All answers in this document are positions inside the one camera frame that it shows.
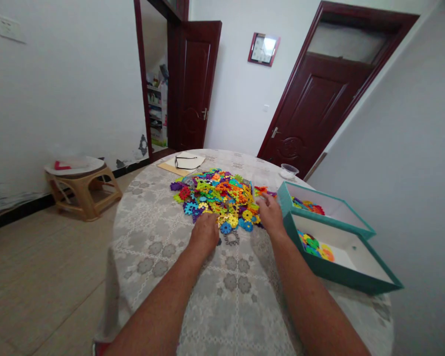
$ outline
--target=doorway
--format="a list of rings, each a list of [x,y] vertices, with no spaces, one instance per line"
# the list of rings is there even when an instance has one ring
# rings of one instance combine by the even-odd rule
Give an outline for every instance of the doorway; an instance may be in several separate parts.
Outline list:
[[[134,7],[150,161],[203,148],[222,23],[188,21],[189,0]]]
[[[304,178],[418,17],[322,1],[258,157]]]

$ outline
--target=lace tablecloth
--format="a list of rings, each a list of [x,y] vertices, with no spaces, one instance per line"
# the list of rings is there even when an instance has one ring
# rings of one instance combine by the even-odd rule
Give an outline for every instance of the lace tablecloth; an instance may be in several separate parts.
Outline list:
[[[277,191],[280,167],[231,151],[200,149],[198,171],[221,168]],[[178,176],[157,165],[143,170],[125,192],[109,248],[105,312],[96,340],[112,341],[188,244],[191,216],[173,200]],[[296,178],[296,183],[309,187]],[[240,244],[216,248],[189,299],[179,355],[292,355],[303,347],[290,321],[268,234],[239,229]],[[373,355],[390,355],[394,340],[387,295],[370,297],[322,280]]]

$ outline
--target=wall outlet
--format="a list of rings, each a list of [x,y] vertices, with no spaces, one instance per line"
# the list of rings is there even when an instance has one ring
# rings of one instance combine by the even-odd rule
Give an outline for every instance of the wall outlet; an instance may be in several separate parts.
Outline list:
[[[25,43],[25,35],[18,22],[0,16],[0,36]]]

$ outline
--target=teal box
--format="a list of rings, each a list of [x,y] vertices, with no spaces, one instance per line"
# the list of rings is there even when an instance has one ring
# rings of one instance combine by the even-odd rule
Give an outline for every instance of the teal box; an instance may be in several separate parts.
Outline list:
[[[370,295],[403,288],[402,283],[361,235],[290,212],[283,218],[283,224],[317,276]],[[331,262],[306,252],[298,231],[312,235],[320,246],[328,246],[335,260]]]
[[[277,196],[284,216],[288,213],[292,213],[344,231],[361,235],[365,240],[370,239],[376,234],[372,227],[370,227],[369,224],[365,222],[343,199],[286,181],[278,189]],[[323,208],[325,215],[296,207],[292,202],[292,196],[302,201],[309,200],[320,205]]]

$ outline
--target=plastic stool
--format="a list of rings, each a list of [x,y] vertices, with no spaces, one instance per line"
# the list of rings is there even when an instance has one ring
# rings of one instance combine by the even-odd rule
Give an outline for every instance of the plastic stool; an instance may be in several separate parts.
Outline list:
[[[46,181],[51,187],[51,193],[56,202],[58,212],[61,212],[61,210],[75,212],[87,222],[100,218],[102,210],[114,203],[114,201],[119,201],[122,198],[122,191],[115,180],[114,174],[105,163],[102,167],[90,172],[58,176],[45,171],[45,175]],[[109,176],[112,184],[97,179],[103,175]],[[58,188],[58,183],[64,183],[71,188],[72,192],[64,193]],[[90,190],[103,190],[104,185],[114,187],[115,192],[95,203]],[[71,193],[74,193],[76,196],[79,206],[68,203],[69,199],[67,199],[67,196]]]

